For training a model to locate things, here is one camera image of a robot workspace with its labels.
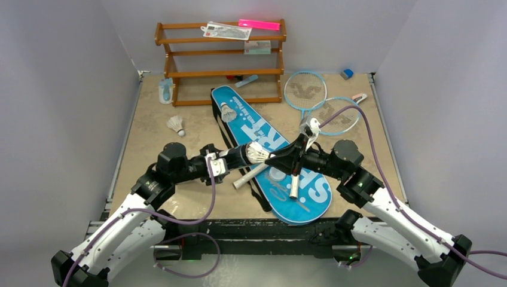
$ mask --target wooden table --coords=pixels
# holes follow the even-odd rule
[[[282,76],[282,86],[289,75]],[[339,75],[323,75],[328,85],[328,96],[352,96],[366,93],[368,99],[361,103],[370,122],[375,147],[380,164],[387,176],[394,193],[399,199],[405,200],[395,169],[393,158],[387,143],[377,104],[371,91],[367,75],[355,75],[345,81]],[[190,158],[198,154],[200,148],[213,143],[217,148],[226,149],[220,135],[218,125],[213,118],[211,106],[179,106],[163,105],[158,101],[158,82],[162,75],[145,76],[141,95],[136,108],[132,128],[125,148],[123,161],[114,191],[111,212],[114,212],[125,196],[130,192],[138,177],[146,172],[146,168],[157,161],[157,156],[165,144],[181,142],[187,148]],[[223,84],[231,84],[223,78],[192,78],[182,81],[180,93],[186,98],[208,99],[210,89]],[[260,77],[244,87],[235,88],[244,98],[266,97],[277,95],[277,85],[267,78]],[[288,141],[298,135],[301,113],[291,108],[285,101],[282,103],[252,104],[270,124]],[[185,136],[179,137],[166,126],[167,120],[180,115],[184,121]],[[351,139],[356,142],[360,152],[365,156],[363,167],[380,178],[375,167],[364,121],[360,121],[349,132],[341,136],[320,136],[317,140],[325,151],[329,151],[339,139]],[[224,182],[217,185],[215,208],[209,218],[274,218],[271,212],[264,212],[255,198],[252,197],[248,185],[235,190],[232,182],[241,177],[238,171],[231,172]],[[333,190],[332,202],[324,217],[339,217],[347,209],[358,210],[356,206],[343,200],[335,190],[338,181],[328,178]],[[211,187],[199,180],[187,182],[176,187],[176,194],[162,206],[163,209],[180,219],[201,218],[210,206]]]

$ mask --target white shuttlecock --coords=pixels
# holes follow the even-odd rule
[[[173,129],[176,133],[178,133],[179,136],[184,136],[185,131],[183,130],[182,126],[183,120],[180,116],[176,115],[167,121],[167,126],[170,129]]]
[[[251,142],[246,147],[246,157],[252,164],[263,163],[269,158],[269,151],[258,142]]]
[[[221,103],[220,109],[222,110],[222,121],[226,123],[237,117],[236,111],[231,109],[226,103]]]

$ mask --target shuttlecock cork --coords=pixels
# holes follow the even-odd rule
[[[231,109],[226,103],[221,103],[220,109],[222,110],[222,121],[226,123],[229,123],[237,116],[236,111]]]
[[[246,157],[252,164],[263,163],[269,158],[269,152],[258,142],[251,142],[246,147]]]
[[[185,131],[183,130],[183,120],[180,116],[176,115],[167,121],[167,126],[178,133],[179,136],[184,136]]]

